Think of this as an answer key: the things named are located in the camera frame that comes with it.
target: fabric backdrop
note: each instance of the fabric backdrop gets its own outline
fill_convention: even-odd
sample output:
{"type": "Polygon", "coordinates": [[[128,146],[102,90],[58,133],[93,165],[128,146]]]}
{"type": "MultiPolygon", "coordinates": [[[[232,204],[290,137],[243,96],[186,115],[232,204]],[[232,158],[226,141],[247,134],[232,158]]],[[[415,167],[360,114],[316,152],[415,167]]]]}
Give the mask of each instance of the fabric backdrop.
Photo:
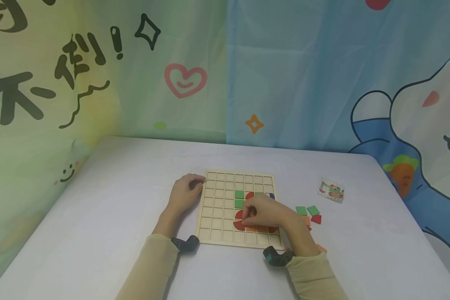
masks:
{"type": "Polygon", "coordinates": [[[450,1],[0,0],[0,276],[104,135],[372,155],[450,271],[449,59],[450,1]]]}
{"type": "Polygon", "coordinates": [[[0,276],[100,137],[225,142],[225,32],[225,0],[0,0],[0,276]]]}
{"type": "Polygon", "coordinates": [[[450,271],[450,1],[230,0],[227,26],[227,143],[372,155],[450,271]]]}

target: green square tile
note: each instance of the green square tile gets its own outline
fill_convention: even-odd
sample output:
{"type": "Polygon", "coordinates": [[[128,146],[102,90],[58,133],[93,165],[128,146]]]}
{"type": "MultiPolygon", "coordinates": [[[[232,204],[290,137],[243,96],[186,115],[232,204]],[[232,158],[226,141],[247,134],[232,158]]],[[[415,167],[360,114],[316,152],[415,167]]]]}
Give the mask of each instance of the green square tile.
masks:
{"type": "Polygon", "coordinates": [[[242,209],[244,202],[245,200],[243,199],[235,199],[235,208],[242,209]]]}
{"type": "Polygon", "coordinates": [[[318,208],[316,206],[310,206],[308,209],[308,212],[310,212],[310,214],[313,215],[319,215],[320,211],[318,210],[318,208]]]}
{"type": "Polygon", "coordinates": [[[235,191],[235,198],[237,199],[245,199],[245,192],[243,190],[235,191]]]}
{"type": "Polygon", "coordinates": [[[307,208],[304,206],[297,206],[297,214],[307,215],[307,208]]]}

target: red heart drawing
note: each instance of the red heart drawing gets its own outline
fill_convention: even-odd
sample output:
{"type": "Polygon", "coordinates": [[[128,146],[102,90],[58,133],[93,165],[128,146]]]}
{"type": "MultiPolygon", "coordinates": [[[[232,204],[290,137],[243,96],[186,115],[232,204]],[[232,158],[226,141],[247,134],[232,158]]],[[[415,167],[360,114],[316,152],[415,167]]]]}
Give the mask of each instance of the red heart drawing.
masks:
{"type": "Polygon", "coordinates": [[[382,10],[390,3],[391,0],[365,0],[368,7],[373,10],[382,10]]]}
{"type": "MultiPolygon", "coordinates": [[[[198,68],[194,67],[191,70],[187,70],[187,68],[184,65],[181,65],[179,63],[171,63],[168,66],[166,66],[166,68],[165,68],[166,85],[168,85],[168,88],[173,92],[175,97],[177,97],[179,99],[189,97],[189,96],[201,91],[203,89],[203,87],[207,84],[207,79],[208,79],[207,72],[204,69],[202,69],[201,67],[198,67],[198,68]],[[172,80],[170,78],[170,73],[172,72],[172,70],[180,70],[184,80],[187,80],[188,78],[190,78],[190,76],[194,75],[195,73],[199,73],[202,76],[202,80],[196,87],[194,87],[190,91],[182,93],[182,92],[179,92],[177,90],[177,88],[175,88],[174,84],[172,83],[172,80]]],[[[177,85],[180,88],[190,88],[191,86],[194,85],[194,83],[190,82],[190,83],[184,84],[184,83],[181,83],[180,81],[178,81],[177,85]]]]}

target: pattern card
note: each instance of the pattern card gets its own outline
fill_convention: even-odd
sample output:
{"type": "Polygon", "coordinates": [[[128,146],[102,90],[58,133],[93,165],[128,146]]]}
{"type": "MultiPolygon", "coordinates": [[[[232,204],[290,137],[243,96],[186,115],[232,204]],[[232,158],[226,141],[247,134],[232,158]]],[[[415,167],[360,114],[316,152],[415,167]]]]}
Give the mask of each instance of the pattern card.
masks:
{"type": "Polygon", "coordinates": [[[317,194],[341,203],[344,201],[345,187],[341,184],[335,183],[326,177],[322,177],[322,183],[318,189],[317,194]]]}

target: carrot drawing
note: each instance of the carrot drawing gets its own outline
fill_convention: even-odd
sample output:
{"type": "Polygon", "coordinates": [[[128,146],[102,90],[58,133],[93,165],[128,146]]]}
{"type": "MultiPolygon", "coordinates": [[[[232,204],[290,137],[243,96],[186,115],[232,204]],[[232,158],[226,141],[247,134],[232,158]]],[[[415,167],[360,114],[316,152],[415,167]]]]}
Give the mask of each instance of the carrot drawing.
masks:
{"type": "Polygon", "coordinates": [[[383,170],[390,172],[390,177],[395,180],[398,186],[398,194],[404,199],[413,183],[413,176],[418,167],[418,160],[407,155],[398,155],[393,159],[392,164],[384,165],[383,170]]]}

